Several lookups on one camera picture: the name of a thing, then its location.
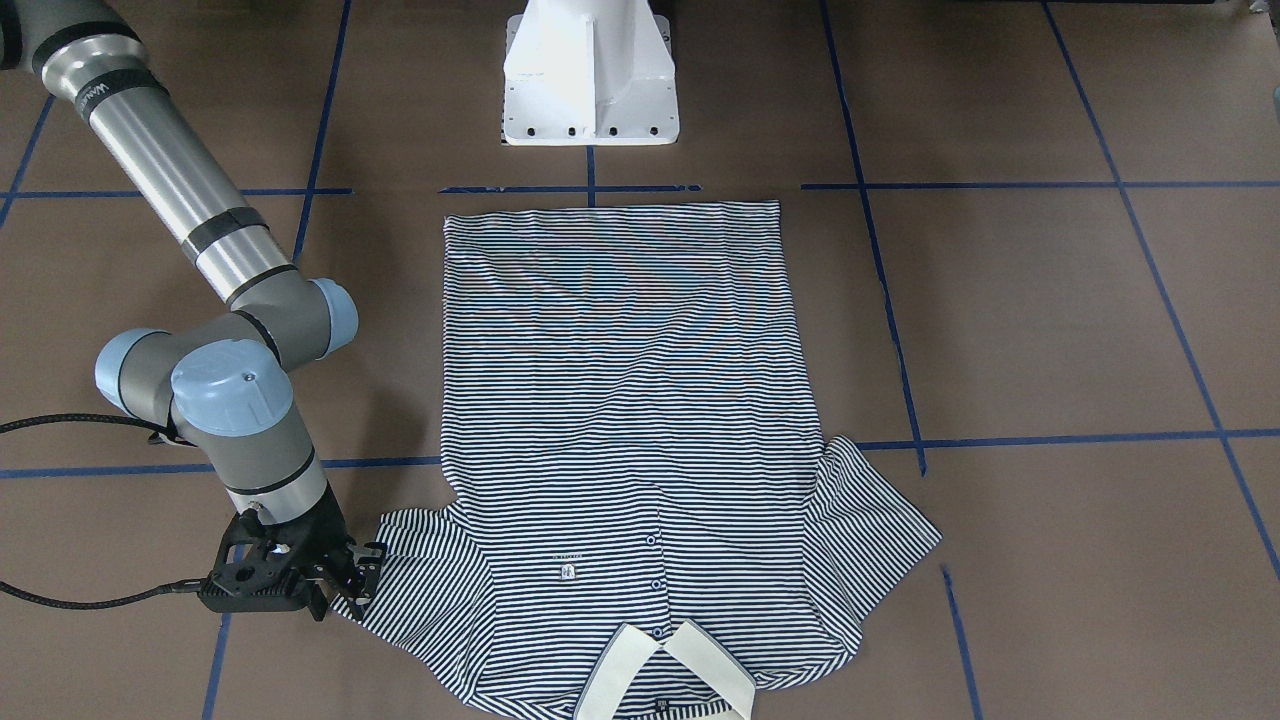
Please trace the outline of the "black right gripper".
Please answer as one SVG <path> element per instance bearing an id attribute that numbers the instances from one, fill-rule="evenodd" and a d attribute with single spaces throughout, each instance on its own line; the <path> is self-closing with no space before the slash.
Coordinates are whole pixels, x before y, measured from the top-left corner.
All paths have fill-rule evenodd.
<path id="1" fill-rule="evenodd" d="M 329 614 L 330 589 L 372 601 L 387 561 L 387 543 L 355 544 L 334 495 L 307 512 L 270 523 L 260 502 L 233 516 L 212 570 L 197 589 L 214 612 L 308 610 L 316 623 Z"/>

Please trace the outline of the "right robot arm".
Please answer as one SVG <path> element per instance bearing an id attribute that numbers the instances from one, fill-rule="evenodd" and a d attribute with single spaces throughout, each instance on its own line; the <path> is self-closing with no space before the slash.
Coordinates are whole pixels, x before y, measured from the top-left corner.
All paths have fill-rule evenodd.
<path id="1" fill-rule="evenodd" d="M 361 623 L 388 548 L 352 537 L 292 382 L 355 340 L 352 296 L 285 255 L 109 3 L 5 1 L 3 69 L 72 110 L 209 293 L 206 318 L 124 331 L 93 366 L 119 420 L 201 454 L 229 500 L 211 569 L 183 591 L 215 612 Z"/>

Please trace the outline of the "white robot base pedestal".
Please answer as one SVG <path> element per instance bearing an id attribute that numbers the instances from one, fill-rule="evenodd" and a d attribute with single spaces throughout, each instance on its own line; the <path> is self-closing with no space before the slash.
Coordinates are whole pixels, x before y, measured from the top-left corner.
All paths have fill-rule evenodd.
<path id="1" fill-rule="evenodd" d="M 663 146 L 681 132 L 669 13 L 650 1 L 529 1 L 506 23 L 511 146 Z"/>

